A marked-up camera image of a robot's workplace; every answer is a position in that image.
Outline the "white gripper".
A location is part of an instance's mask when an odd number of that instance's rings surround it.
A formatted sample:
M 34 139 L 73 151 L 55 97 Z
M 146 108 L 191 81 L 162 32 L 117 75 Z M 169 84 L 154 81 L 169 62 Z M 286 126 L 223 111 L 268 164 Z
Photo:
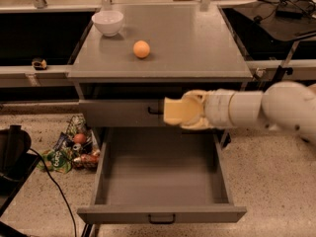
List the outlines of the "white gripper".
M 190 90 L 186 92 L 184 98 L 192 98 L 200 103 L 204 103 L 204 115 L 198 121 L 187 121 L 181 124 L 181 128 L 187 130 L 205 130 L 210 128 L 228 128 L 233 123 L 230 119 L 230 100 L 235 94 L 234 91 L 219 89 L 216 91 Z

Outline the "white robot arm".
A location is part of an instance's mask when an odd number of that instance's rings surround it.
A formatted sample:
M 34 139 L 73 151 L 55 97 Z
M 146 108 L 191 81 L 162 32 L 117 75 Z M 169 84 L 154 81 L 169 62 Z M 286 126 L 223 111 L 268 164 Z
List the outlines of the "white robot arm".
M 201 112 L 182 122 L 185 129 L 250 127 L 293 133 L 316 143 L 316 94 L 311 87 L 282 81 L 263 91 L 190 91 L 184 98 Z

